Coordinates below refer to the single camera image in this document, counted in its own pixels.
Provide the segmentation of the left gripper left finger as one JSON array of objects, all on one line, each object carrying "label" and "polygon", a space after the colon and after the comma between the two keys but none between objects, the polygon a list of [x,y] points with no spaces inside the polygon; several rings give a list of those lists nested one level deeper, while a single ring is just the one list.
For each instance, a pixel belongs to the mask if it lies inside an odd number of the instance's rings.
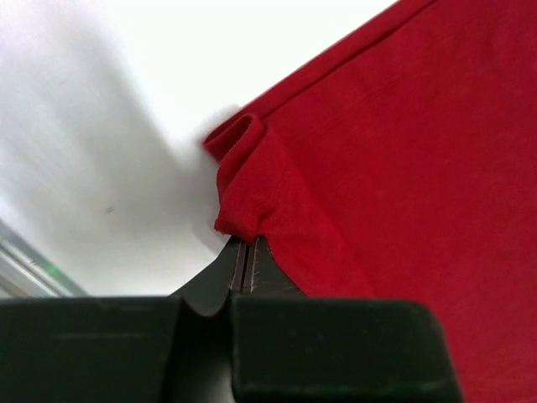
[{"label": "left gripper left finger", "polygon": [[2,301],[2,401],[233,401],[227,305],[247,257],[231,239],[170,296]]}]

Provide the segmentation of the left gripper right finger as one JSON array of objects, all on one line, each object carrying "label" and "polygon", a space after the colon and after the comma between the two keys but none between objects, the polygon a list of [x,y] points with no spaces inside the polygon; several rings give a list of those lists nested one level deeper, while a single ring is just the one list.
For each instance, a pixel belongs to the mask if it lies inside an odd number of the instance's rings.
[{"label": "left gripper right finger", "polygon": [[238,402],[460,402],[440,323],[412,301],[307,297],[266,240],[230,304]]}]

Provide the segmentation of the red t shirt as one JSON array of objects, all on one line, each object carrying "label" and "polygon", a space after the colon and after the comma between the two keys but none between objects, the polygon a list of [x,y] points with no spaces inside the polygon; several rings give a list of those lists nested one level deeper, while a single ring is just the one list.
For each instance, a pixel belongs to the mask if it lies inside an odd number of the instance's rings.
[{"label": "red t shirt", "polygon": [[204,145],[216,230],[309,295],[427,305],[467,401],[535,401],[535,2],[395,3]]}]

